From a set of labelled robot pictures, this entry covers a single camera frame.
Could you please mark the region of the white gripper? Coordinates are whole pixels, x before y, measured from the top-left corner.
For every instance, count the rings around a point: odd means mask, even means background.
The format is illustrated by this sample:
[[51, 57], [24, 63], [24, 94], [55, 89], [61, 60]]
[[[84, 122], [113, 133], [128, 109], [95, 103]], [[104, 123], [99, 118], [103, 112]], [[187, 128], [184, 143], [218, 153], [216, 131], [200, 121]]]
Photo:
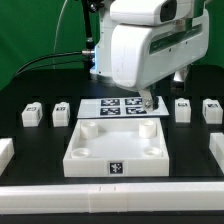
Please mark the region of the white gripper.
[[194, 18], [187, 32], [174, 23], [156, 27], [117, 25], [111, 40], [112, 79], [121, 88], [140, 91], [142, 107], [154, 110], [150, 89], [144, 89], [202, 58], [208, 49], [209, 15]]

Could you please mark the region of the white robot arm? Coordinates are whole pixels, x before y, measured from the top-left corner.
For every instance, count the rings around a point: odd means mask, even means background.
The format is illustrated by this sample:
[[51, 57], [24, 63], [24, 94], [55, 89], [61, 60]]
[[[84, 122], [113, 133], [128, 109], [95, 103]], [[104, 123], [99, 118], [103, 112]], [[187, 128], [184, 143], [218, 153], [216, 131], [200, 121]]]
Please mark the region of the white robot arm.
[[90, 77], [140, 94], [146, 111], [156, 109], [153, 85], [173, 75], [184, 83], [189, 65], [209, 45], [211, 0], [87, 0], [100, 17], [100, 39], [87, 38]]

